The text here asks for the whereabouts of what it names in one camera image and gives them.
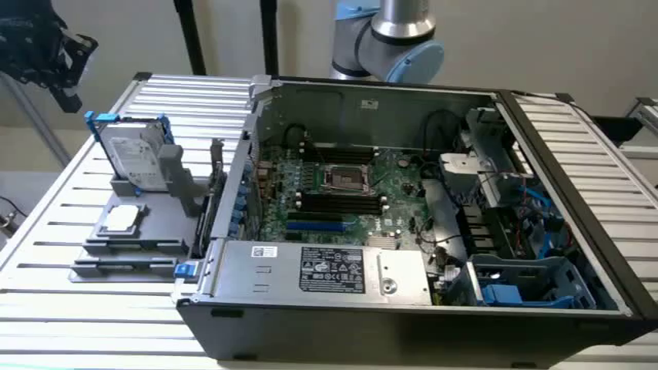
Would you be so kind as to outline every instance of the sticker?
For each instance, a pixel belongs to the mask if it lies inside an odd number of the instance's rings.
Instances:
[[[360,108],[378,110],[379,109],[379,101],[376,101],[374,99],[372,100],[362,100],[360,101]]]
[[[275,245],[251,247],[251,257],[276,258],[277,248]]]
[[[360,249],[301,247],[299,288],[315,293],[364,294]]]
[[[120,167],[128,181],[143,190],[164,191],[163,173],[151,145],[140,139],[112,137],[109,145],[116,153]]]

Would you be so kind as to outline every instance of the grey plastic bracket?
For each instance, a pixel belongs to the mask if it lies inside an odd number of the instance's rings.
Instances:
[[[183,147],[180,145],[163,145],[157,161],[168,193],[172,197],[179,198],[185,216],[196,217],[200,214],[201,207],[195,202],[195,198],[204,195],[205,189],[195,183],[189,170],[183,168],[181,158]]]

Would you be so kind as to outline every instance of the side panel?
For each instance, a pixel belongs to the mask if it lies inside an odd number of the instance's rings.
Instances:
[[[647,331],[650,331],[655,327],[658,320],[658,306],[610,239],[606,229],[595,218],[583,197],[579,195],[568,175],[551,154],[542,136],[532,127],[512,93],[502,91],[499,92],[499,97],[503,108],[511,116],[518,135],[520,135],[518,139],[527,143],[527,150],[530,151],[527,155],[535,158],[535,164],[539,166],[535,170],[540,170],[548,178],[548,182],[556,192],[556,198],[563,203],[566,211],[572,218],[572,226],[582,233],[587,245],[592,248],[594,255],[634,315],[651,320],[651,322],[647,322]]]
[[[548,368],[591,345],[620,345],[642,322],[308,308],[180,301],[211,358],[463,367]]]

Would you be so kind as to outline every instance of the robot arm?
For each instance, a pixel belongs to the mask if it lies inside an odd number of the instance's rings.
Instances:
[[[340,1],[332,78],[428,83],[443,63],[427,0]]]
[[[67,113],[83,105],[73,88],[97,45],[68,30],[51,0],[0,4],[0,72],[49,89]]]

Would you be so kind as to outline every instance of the gray drive holder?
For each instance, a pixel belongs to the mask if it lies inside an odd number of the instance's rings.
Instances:
[[[221,143],[215,146],[221,151]],[[181,156],[180,146],[161,146],[157,159],[168,192],[140,192],[129,181],[111,180],[115,194],[71,266],[71,281],[173,281],[176,265],[189,258],[197,239],[207,193],[183,168]]]

